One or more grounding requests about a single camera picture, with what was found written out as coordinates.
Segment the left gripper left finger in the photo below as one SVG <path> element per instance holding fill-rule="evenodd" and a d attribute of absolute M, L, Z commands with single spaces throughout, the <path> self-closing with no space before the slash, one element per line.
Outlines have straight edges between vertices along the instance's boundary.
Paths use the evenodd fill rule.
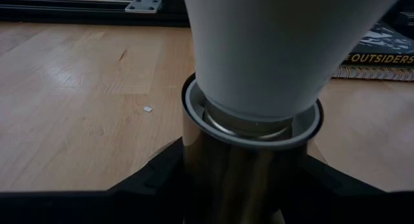
<path fill-rule="evenodd" d="M 139 169 L 108 189 L 125 217 L 138 224 L 182 224 L 183 144 L 178 138 L 157 150 Z"/>

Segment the black aluminium table frame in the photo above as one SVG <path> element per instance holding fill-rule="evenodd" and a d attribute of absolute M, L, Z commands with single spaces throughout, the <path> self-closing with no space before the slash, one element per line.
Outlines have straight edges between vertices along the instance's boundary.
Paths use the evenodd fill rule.
<path fill-rule="evenodd" d="M 162 0 L 156 14 L 125 11 L 132 0 L 0 0 L 0 21 L 191 27 L 197 32 L 270 33 L 379 19 L 414 12 L 414 0 Z"/>

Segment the brass lamp socket base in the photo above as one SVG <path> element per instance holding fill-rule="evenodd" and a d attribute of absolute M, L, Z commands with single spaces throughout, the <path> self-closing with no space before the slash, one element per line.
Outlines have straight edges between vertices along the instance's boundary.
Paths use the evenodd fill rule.
<path fill-rule="evenodd" d="M 271 224 L 294 184 L 323 108 L 284 122 L 248 122 L 213 107 L 195 75 L 181 90 L 182 136 L 171 145 L 168 194 L 182 224 Z"/>

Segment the black Outsiders book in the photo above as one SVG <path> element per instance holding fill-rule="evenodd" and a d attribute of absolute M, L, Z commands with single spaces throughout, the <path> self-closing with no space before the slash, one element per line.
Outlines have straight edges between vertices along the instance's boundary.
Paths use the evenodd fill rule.
<path fill-rule="evenodd" d="M 376 23 L 347 55 L 343 65 L 414 65 L 414 39 Z"/>

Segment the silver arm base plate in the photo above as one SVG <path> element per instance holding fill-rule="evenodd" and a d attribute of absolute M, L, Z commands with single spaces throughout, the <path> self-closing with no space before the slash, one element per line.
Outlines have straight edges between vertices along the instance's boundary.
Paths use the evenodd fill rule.
<path fill-rule="evenodd" d="M 125 8 L 134 14 L 156 14 L 162 6 L 162 0 L 132 0 Z"/>

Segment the white lightbulb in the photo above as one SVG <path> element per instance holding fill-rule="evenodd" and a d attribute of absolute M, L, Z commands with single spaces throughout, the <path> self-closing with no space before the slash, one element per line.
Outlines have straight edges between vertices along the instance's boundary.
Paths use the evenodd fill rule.
<path fill-rule="evenodd" d="M 198 86 L 237 117 L 297 115 L 397 1 L 185 0 Z"/>

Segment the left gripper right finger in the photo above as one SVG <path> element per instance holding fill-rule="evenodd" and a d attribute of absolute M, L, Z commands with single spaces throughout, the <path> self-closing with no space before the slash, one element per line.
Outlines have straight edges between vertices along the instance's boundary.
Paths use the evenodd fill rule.
<path fill-rule="evenodd" d="M 287 200 L 286 224 L 372 224 L 386 192 L 306 156 Z"/>

